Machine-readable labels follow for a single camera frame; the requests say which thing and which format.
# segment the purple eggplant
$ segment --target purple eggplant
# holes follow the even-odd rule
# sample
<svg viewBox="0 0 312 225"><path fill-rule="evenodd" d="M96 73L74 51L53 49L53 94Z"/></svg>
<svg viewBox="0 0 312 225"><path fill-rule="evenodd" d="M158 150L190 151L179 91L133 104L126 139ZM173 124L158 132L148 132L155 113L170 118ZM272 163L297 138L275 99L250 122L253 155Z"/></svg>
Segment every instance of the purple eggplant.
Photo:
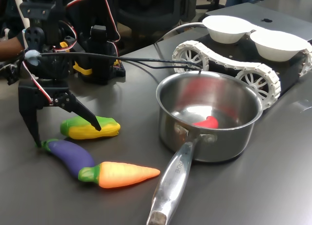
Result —
<svg viewBox="0 0 312 225"><path fill-rule="evenodd" d="M51 139L43 142L42 147L59 158L67 166L71 175L76 178L82 168L95 166L91 155L84 148L72 142Z"/></svg>

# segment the white paper bowl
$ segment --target white paper bowl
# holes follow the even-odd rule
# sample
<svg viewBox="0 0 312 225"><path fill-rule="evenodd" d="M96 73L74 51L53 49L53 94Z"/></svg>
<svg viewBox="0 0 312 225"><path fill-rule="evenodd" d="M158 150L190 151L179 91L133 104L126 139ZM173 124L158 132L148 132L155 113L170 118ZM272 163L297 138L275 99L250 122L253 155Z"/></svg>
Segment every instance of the white paper bowl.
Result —
<svg viewBox="0 0 312 225"><path fill-rule="evenodd" d="M259 54L268 60L284 62L307 48L308 42L292 34L272 30L259 30L250 34Z"/></svg>
<svg viewBox="0 0 312 225"><path fill-rule="evenodd" d="M253 25L241 18L230 16L208 16L203 20L211 38L219 43L235 43L253 29Z"/></svg>

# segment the saucepan handle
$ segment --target saucepan handle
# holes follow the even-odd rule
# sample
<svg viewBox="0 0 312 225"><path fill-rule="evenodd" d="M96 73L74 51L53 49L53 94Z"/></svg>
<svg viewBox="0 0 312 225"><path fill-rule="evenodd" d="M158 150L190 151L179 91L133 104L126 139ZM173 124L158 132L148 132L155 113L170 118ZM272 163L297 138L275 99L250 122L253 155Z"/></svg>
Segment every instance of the saucepan handle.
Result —
<svg viewBox="0 0 312 225"><path fill-rule="evenodd" d="M195 143L184 143L170 160L155 190L147 225L167 225L173 216L189 176Z"/></svg>

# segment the toy eggplant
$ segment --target toy eggplant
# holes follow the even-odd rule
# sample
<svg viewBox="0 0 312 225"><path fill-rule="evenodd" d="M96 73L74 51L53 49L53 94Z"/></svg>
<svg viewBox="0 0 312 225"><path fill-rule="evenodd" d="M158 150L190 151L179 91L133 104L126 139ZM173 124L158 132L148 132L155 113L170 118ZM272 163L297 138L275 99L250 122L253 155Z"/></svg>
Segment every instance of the toy eggplant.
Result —
<svg viewBox="0 0 312 225"><path fill-rule="evenodd" d="M97 131L88 121L75 116L64 120L60 126L60 132L75 140L94 139L99 137L108 137L118 135L120 124L113 118L104 118L97 116L97 120L101 125L101 131Z"/></svg>
<svg viewBox="0 0 312 225"><path fill-rule="evenodd" d="M95 166L91 155L84 148L72 142L51 139L43 142L42 147L58 157L67 166L71 175L76 178L82 168Z"/></svg>
<svg viewBox="0 0 312 225"><path fill-rule="evenodd" d="M84 182L94 182L102 188L118 188L142 182L159 174L160 171L154 168L103 162L93 168L81 169L78 179Z"/></svg>

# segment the yellow bracket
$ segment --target yellow bracket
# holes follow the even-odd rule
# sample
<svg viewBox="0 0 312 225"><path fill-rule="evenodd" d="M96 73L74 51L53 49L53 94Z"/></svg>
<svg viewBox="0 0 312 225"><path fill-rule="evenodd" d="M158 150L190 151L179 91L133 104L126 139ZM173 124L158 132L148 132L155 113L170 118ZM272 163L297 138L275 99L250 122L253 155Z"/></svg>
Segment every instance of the yellow bracket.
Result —
<svg viewBox="0 0 312 225"><path fill-rule="evenodd" d="M74 68L76 71L78 71L78 72L80 72L80 73L82 73L82 74L84 74L84 75L91 75L91 74L92 74L92 68L91 68L91 69L83 69L83 68L80 67L76 62L75 62L75 65L73 66L73 68Z"/></svg>
<svg viewBox="0 0 312 225"><path fill-rule="evenodd" d="M60 46L61 46L62 48L68 47L67 43L64 42L64 41L60 43ZM118 60L116 60L115 63L114 63L114 66L117 66L118 64L119 64L119 62L118 62ZM80 67L80 66L77 64L76 61L75 61L75 65L73 66L73 68L74 68L76 71L78 71L78 72L80 72L80 73L82 73L82 74L84 74L84 75L91 75L91 74L92 74L92 68L91 68L91 69L83 69L82 67Z"/></svg>

